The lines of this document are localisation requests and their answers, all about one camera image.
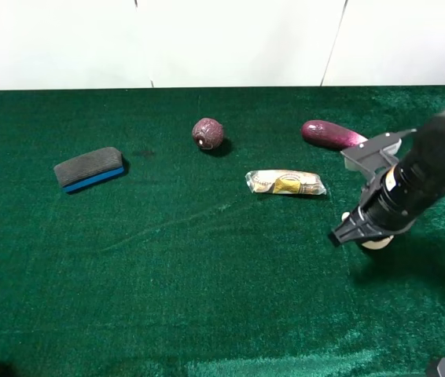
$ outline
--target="food package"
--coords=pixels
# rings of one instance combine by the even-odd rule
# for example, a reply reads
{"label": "food package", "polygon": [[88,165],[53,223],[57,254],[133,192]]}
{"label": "food package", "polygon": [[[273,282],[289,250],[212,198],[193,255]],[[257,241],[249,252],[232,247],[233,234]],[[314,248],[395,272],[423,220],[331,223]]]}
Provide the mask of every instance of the food package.
{"label": "food package", "polygon": [[317,174],[295,170],[253,170],[245,175],[251,192],[268,194],[325,194]]}

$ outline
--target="eggplant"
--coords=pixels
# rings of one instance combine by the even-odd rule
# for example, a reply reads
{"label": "eggplant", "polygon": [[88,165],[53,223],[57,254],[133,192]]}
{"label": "eggplant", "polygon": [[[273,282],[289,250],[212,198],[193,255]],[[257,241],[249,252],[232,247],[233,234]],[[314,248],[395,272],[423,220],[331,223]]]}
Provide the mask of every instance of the eggplant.
{"label": "eggplant", "polygon": [[367,141],[355,131],[325,120],[309,120],[301,127],[301,134],[312,145],[335,150],[354,147]]}

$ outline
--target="purple ball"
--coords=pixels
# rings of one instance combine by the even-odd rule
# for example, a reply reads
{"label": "purple ball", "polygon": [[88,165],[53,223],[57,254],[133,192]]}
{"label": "purple ball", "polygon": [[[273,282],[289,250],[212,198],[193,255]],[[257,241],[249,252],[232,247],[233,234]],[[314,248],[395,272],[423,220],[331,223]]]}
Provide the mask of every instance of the purple ball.
{"label": "purple ball", "polygon": [[224,140],[223,126],[218,121],[210,118],[200,119],[195,124],[191,134],[200,149],[217,148]]}

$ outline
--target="yellow label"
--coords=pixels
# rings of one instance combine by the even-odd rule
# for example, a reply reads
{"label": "yellow label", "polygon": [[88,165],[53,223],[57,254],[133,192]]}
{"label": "yellow label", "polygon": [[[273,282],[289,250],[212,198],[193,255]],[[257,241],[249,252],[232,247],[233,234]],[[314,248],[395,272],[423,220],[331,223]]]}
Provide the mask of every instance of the yellow label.
{"label": "yellow label", "polygon": [[385,186],[388,191],[391,191],[395,187],[395,178],[394,178],[394,168],[395,165],[390,169],[385,176]]}
{"label": "yellow label", "polygon": [[275,181],[275,186],[273,188],[273,194],[277,194],[279,192],[290,192],[291,194],[297,194],[300,192],[301,182],[299,181],[291,181],[288,179],[277,179]]}

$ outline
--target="green felt tablecloth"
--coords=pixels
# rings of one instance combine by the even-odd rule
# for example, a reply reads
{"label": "green felt tablecloth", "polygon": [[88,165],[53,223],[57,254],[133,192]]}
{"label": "green felt tablecloth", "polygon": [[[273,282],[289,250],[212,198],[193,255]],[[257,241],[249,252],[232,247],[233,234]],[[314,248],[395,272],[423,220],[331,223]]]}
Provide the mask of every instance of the green felt tablecloth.
{"label": "green felt tablecloth", "polygon": [[[445,86],[0,92],[0,376],[395,376],[445,356],[445,199],[374,260],[328,231],[361,174],[305,143],[325,119],[419,127]],[[212,117],[230,148],[191,139]],[[53,166],[114,146],[75,195]],[[320,174],[319,199],[250,193]]]}

